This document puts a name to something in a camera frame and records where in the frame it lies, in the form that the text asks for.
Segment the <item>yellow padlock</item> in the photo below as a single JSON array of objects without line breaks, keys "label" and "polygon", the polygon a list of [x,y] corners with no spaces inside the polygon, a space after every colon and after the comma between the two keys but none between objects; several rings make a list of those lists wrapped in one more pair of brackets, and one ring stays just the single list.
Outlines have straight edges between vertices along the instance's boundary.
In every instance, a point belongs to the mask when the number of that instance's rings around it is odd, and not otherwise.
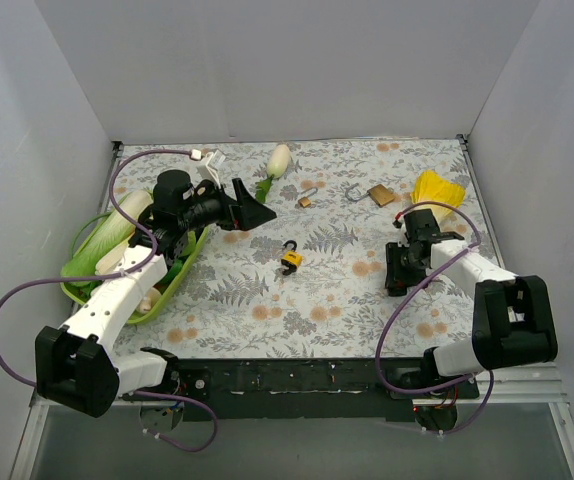
[{"label": "yellow padlock", "polygon": [[297,252],[297,242],[295,240],[287,240],[282,245],[282,250],[283,255],[280,259],[282,266],[281,275],[287,277],[299,269],[303,258],[302,255]]}]

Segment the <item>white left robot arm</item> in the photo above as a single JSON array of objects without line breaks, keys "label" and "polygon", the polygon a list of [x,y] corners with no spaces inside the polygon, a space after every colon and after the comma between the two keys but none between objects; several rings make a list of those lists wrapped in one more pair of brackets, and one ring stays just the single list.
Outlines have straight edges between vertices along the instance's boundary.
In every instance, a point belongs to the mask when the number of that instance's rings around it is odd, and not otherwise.
[{"label": "white left robot arm", "polygon": [[161,173],[143,224],[119,260],[117,278],[95,294],[59,328],[45,327],[35,340],[36,389],[50,400],[98,418],[124,394],[147,392],[172,398],[182,384],[175,355],[156,348],[116,356],[113,346],[146,294],[167,274],[188,244],[211,224],[249,231],[276,218],[241,179],[235,195],[210,180],[193,185],[182,170]]}]

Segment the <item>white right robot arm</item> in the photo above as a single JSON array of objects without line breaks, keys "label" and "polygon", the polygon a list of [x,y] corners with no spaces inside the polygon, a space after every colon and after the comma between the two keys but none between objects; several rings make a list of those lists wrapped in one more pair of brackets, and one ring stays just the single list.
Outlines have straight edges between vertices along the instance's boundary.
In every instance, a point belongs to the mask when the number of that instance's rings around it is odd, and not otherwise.
[{"label": "white right robot arm", "polygon": [[400,298],[393,312],[399,316],[434,278],[447,276],[473,301],[471,335],[426,350],[407,385],[391,383],[382,367],[376,369],[379,381],[398,394],[438,398],[483,371],[554,361],[558,341],[545,281],[488,261],[476,251],[479,239],[467,242],[442,230],[432,205],[423,201],[396,215],[394,225],[404,240],[386,246],[385,288]]}]

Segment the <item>green plastic basket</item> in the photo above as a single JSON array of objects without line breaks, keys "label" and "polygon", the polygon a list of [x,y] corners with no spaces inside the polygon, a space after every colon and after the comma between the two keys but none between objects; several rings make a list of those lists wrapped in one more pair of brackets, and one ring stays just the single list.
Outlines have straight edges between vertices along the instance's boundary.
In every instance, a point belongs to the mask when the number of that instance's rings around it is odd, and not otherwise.
[{"label": "green plastic basket", "polygon": [[[86,224],[84,224],[80,228],[80,230],[75,235],[70,245],[71,257],[77,254],[83,247],[85,247],[90,242],[90,240],[96,235],[96,231],[106,222],[106,218],[110,216],[113,213],[113,211],[114,209],[107,209],[105,212],[96,215],[95,217],[92,217]],[[91,225],[94,225],[94,228],[85,238],[85,240],[80,243],[78,248],[74,249],[74,247],[77,245],[80,235]],[[199,254],[203,250],[203,247],[206,243],[209,233],[210,228],[206,227],[202,230],[200,234],[198,233],[195,234],[196,241],[193,250],[191,251],[190,255],[184,257],[189,258],[189,264],[185,267],[184,278],[180,282],[175,282],[174,284],[164,284],[162,281],[156,284],[155,287],[162,294],[161,299],[158,301],[156,306],[146,315],[140,315],[136,311],[134,311],[133,314],[126,321],[127,325],[145,324],[149,321],[153,321],[160,314],[160,312],[167,305],[167,303],[173,299],[176,291],[179,289],[179,287],[182,285],[183,281],[191,271],[192,266],[197,261]],[[73,286],[72,284],[61,283],[60,287],[63,293],[77,305],[83,305],[89,298],[89,295],[87,293],[84,293],[81,289]]]}]

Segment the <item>yellow napa cabbage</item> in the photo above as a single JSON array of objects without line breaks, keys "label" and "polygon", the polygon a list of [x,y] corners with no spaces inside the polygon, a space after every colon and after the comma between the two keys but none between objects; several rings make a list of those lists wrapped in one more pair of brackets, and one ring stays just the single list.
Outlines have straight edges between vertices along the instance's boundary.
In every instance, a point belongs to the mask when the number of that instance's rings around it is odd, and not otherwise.
[{"label": "yellow napa cabbage", "polygon": [[411,202],[418,204],[434,201],[434,204],[427,204],[427,207],[432,210],[437,222],[442,223],[452,213],[449,208],[443,207],[443,204],[458,208],[464,197],[463,187],[443,179],[433,170],[426,170],[415,182]]}]

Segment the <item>white radish with leaves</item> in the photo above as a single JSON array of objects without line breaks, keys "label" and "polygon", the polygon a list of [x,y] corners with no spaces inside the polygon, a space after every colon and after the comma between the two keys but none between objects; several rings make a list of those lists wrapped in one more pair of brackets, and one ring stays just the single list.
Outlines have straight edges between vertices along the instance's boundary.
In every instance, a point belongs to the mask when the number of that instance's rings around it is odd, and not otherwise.
[{"label": "white radish with leaves", "polygon": [[286,144],[278,145],[272,152],[266,166],[266,178],[256,184],[255,199],[261,204],[266,201],[267,194],[275,180],[280,178],[291,162],[291,151]]}]

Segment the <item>large brass padlock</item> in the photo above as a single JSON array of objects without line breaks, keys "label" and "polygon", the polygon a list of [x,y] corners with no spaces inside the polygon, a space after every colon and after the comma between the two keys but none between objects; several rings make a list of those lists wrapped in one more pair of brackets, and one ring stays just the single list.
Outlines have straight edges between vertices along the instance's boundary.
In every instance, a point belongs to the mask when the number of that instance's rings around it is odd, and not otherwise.
[{"label": "large brass padlock", "polygon": [[345,191],[344,196],[349,202],[357,203],[363,199],[371,199],[377,206],[384,207],[396,200],[395,194],[382,184],[377,184],[368,190],[360,191],[359,184],[351,184]]}]

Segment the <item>green bok choy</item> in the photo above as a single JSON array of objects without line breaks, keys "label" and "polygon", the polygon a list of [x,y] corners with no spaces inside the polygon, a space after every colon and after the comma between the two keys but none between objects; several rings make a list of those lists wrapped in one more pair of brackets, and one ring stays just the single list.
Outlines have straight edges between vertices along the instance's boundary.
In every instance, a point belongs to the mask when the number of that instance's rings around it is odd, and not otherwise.
[{"label": "green bok choy", "polygon": [[164,284],[174,284],[180,282],[185,275],[185,267],[189,264],[189,258],[179,258],[169,268],[165,278],[162,280]]}]

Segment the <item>small brass padlock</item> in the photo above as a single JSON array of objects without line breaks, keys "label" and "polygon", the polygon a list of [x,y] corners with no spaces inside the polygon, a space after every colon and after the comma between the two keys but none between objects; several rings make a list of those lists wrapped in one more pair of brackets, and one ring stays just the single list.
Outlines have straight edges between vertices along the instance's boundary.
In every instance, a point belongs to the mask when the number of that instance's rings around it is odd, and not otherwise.
[{"label": "small brass padlock", "polygon": [[312,205],[312,196],[318,192],[318,187],[311,187],[302,192],[302,196],[297,200],[297,204],[301,208],[308,208]]}]

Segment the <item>green napa cabbage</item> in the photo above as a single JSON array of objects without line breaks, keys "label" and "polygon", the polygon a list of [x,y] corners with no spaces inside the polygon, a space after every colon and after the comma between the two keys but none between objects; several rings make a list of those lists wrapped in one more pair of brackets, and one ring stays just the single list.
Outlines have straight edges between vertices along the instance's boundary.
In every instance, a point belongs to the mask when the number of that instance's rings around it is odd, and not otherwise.
[{"label": "green napa cabbage", "polygon": [[[152,196],[147,190],[136,190],[121,199],[119,205],[129,217],[137,220],[152,203]],[[114,210],[90,242],[62,267],[60,275],[62,277],[96,275],[96,263],[117,244],[129,239],[134,232],[135,226]]]}]

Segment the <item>floral table mat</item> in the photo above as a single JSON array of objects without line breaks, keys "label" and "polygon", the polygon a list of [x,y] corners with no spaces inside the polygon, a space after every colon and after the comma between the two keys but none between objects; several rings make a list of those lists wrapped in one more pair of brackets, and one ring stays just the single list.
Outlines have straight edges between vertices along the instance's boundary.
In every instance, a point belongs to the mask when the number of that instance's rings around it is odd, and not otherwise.
[{"label": "floral table mat", "polygon": [[[418,176],[433,170],[465,189],[445,228],[465,237],[487,225],[459,141],[329,140],[292,142],[291,162],[267,197],[276,218],[249,232],[210,233],[191,271],[160,314],[127,325],[114,349],[158,347],[193,358],[370,357],[385,336],[387,356],[417,356],[467,337],[472,301],[446,277],[406,306],[385,289],[385,247],[398,238],[396,213],[411,202]],[[382,184],[384,207],[349,202],[354,183]],[[318,187],[312,205],[302,192]],[[297,242],[299,269],[281,275],[282,245]]]}]

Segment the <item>celery stalk bundle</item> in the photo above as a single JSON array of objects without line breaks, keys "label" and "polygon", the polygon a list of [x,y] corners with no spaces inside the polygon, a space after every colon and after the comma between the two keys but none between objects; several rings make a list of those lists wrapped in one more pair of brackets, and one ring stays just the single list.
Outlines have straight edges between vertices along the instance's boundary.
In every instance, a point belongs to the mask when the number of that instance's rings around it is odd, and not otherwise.
[{"label": "celery stalk bundle", "polygon": [[128,248],[129,240],[125,239],[108,253],[106,253],[95,265],[96,275],[107,275],[113,272],[118,263],[122,260],[123,255]]}]

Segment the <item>toy mushroom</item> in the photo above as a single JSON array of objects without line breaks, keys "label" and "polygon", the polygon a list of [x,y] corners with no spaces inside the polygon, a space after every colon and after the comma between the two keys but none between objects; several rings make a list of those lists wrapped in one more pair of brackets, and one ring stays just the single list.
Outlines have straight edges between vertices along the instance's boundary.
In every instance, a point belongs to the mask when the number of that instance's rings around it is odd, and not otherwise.
[{"label": "toy mushroom", "polygon": [[136,312],[140,315],[148,314],[156,306],[161,296],[162,294],[158,289],[155,287],[150,288],[140,300],[136,307]]}]

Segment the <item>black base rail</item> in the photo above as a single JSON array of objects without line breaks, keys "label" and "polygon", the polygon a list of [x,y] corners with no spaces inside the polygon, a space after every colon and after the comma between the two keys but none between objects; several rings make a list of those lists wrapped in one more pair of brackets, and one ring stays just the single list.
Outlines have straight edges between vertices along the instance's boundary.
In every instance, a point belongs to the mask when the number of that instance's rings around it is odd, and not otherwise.
[{"label": "black base rail", "polygon": [[181,359],[150,390],[203,402],[221,420],[414,419],[413,398],[388,391],[371,358]]}]

